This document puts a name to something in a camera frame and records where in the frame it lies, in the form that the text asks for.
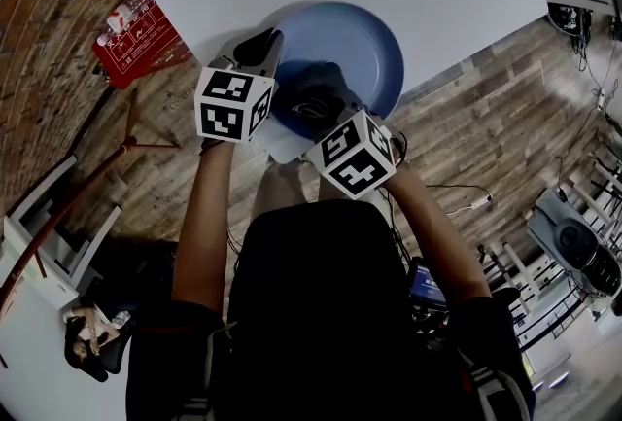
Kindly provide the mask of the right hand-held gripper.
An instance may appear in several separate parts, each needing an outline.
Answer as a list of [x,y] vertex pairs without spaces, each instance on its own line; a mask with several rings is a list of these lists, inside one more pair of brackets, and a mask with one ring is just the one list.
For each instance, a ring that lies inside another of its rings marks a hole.
[[363,109],[359,97],[347,87],[333,91],[336,121],[294,119],[291,131],[307,140],[321,140],[307,159],[329,183],[351,199],[359,199],[396,173],[391,133]]

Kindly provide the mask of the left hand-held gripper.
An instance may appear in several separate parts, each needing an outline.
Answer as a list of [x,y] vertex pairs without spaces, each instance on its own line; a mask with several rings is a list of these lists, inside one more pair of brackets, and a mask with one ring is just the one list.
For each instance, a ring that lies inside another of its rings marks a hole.
[[201,70],[194,93],[199,136],[244,143],[270,112],[283,33],[270,27],[231,39]]

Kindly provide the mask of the gray cloth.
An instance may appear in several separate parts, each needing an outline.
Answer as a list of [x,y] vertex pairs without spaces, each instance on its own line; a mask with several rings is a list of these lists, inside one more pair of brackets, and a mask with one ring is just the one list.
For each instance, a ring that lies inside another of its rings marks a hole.
[[343,94],[347,89],[335,63],[316,63],[279,87],[275,105],[288,115],[311,120],[336,119],[345,108]]

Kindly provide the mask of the big blue plate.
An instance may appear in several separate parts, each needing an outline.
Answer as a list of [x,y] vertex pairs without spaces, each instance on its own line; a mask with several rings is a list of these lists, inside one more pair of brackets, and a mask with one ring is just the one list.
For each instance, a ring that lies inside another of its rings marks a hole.
[[284,37],[271,108],[276,122],[300,137],[315,137],[312,125],[286,101],[294,95],[297,76],[324,63],[339,67],[347,89],[371,113],[391,115],[400,97],[404,63],[395,35],[380,18],[353,4],[320,2],[286,15],[276,28]]

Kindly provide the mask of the person's right forearm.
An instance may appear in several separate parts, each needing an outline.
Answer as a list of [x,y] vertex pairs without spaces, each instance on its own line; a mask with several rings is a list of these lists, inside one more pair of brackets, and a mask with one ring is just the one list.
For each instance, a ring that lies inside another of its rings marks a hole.
[[474,252],[420,177],[403,165],[384,187],[409,224],[447,303],[489,298],[492,294]]

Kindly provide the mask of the person's left forearm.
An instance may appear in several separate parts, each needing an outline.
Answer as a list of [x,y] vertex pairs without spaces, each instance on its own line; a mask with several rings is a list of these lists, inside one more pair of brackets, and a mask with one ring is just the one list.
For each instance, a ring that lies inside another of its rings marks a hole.
[[234,144],[210,146],[200,157],[175,254],[171,297],[223,312],[228,196]]

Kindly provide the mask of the person's right leg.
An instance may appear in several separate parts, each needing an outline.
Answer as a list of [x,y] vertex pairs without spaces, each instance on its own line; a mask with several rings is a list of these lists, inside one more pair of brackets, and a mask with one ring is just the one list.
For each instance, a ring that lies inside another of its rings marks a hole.
[[[350,197],[328,181],[324,176],[320,176],[320,186],[318,190],[318,200],[350,200]],[[387,199],[379,190],[372,190],[359,198],[359,202],[373,205],[388,223],[391,220],[390,206]]]

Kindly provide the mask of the person's leg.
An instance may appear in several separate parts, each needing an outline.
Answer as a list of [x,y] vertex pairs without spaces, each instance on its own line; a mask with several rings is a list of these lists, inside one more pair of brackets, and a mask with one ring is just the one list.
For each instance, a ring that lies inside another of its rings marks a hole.
[[[350,200],[350,197],[328,181],[324,176],[320,176],[320,186],[318,190],[318,200]],[[359,198],[359,202],[373,205],[388,223],[391,220],[390,206],[387,199],[379,190],[372,190]]]
[[299,159],[281,164],[270,158],[259,182],[252,208],[252,219],[274,210],[280,210],[307,202],[300,169],[303,162]]

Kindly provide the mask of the person's left leg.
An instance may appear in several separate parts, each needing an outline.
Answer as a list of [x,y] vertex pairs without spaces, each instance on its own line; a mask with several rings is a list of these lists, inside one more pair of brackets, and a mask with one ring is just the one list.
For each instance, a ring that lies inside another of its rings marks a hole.
[[274,210],[280,210],[307,202],[300,169],[303,162],[299,159],[281,164],[270,158],[259,182],[252,208],[252,219]]

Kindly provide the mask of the red fire extinguisher box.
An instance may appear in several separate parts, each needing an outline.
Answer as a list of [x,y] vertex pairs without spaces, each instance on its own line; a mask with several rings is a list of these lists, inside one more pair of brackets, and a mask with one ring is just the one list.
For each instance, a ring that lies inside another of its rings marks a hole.
[[109,85],[132,82],[191,58],[190,48],[155,0],[124,0],[92,45]]

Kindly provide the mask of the black device with screen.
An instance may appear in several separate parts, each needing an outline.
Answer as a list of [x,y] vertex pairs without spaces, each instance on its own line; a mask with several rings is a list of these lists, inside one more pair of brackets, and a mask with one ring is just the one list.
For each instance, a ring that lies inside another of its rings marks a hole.
[[418,264],[411,270],[413,278],[410,297],[418,304],[443,309],[446,299],[440,291],[427,267]]

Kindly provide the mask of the person's black shirt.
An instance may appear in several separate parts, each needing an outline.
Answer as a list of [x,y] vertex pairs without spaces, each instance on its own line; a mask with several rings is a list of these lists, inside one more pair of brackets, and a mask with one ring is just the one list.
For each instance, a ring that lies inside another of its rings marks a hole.
[[252,221],[228,314],[154,300],[136,319],[127,421],[532,421],[511,315],[494,298],[415,330],[407,276],[370,204],[337,200]]

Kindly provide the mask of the black round floor device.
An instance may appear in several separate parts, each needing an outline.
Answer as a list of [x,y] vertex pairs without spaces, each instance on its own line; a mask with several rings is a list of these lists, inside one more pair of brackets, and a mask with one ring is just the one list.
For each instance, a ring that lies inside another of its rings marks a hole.
[[549,3],[548,19],[554,27],[571,37],[591,34],[592,14],[589,10]]

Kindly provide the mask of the black jacket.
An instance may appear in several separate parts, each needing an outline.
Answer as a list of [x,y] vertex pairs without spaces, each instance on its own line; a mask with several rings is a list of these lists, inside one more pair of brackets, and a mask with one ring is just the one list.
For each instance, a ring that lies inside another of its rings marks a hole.
[[99,275],[81,298],[112,319],[170,299],[177,244],[165,240],[121,239],[95,258]]

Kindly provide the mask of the gray office chair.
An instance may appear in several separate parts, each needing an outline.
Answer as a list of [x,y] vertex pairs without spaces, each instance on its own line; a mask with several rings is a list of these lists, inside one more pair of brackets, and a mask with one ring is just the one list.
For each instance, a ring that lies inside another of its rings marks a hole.
[[545,191],[527,221],[528,235],[584,292],[614,297],[622,268],[595,231],[556,190]]

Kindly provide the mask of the white cabinet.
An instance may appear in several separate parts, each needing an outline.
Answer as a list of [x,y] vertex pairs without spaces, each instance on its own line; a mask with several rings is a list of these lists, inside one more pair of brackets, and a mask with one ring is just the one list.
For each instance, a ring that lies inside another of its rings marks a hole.
[[[15,210],[3,218],[0,285],[29,242],[52,217],[52,188],[76,163],[77,158],[72,155],[54,167]],[[120,214],[121,208],[116,205],[97,233],[81,242],[72,241],[61,226],[55,226],[39,248],[39,256],[30,260],[19,282],[37,291],[54,309],[76,299],[94,255]]]

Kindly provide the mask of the black and beige bag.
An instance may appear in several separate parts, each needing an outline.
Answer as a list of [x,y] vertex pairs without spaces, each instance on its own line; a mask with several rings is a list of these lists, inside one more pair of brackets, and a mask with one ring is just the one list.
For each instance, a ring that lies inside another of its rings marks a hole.
[[122,310],[109,318],[99,307],[78,306],[63,314],[66,362],[103,383],[121,372],[122,356],[131,335],[131,315]]

